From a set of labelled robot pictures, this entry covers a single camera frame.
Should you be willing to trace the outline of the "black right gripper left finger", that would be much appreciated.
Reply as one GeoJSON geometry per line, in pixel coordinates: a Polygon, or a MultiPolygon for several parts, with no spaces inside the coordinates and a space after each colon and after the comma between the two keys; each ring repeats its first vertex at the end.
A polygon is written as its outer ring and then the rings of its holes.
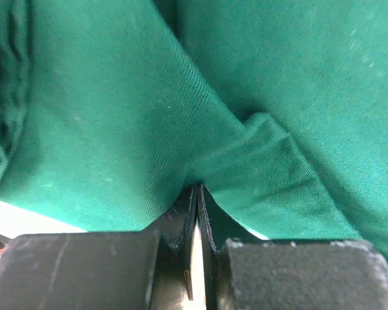
{"type": "Polygon", "coordinates": [[[156,232],[160,243],[167,251],[160,255],[160,270],[178,278],[186,296],[193,298],[191,276],[191,252],[197,219],[197,186],[191,185],[182,190],[172,206],[143,232],[156,232]]]}

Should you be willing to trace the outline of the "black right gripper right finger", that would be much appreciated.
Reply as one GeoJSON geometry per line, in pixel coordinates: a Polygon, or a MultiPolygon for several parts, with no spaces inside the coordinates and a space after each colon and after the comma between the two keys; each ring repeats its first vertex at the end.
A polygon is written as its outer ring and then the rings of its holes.
{"type": "Polygon", "coordinates": [[[224,211],[203,184],[197,185],[197,215],[202,241],[206,308],[236,309],[226,240],[260,244],[262,239],[224,211]]]}

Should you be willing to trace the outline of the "dark green surgical cloth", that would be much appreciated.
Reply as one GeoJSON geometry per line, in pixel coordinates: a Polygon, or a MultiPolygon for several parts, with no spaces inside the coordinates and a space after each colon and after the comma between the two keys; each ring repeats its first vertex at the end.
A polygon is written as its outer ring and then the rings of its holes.
{"type": "Polygon", "coordinates": [[[388,261],[388,1],[0,1],[0,200],[149,225],[201,182],[388,261]]]}

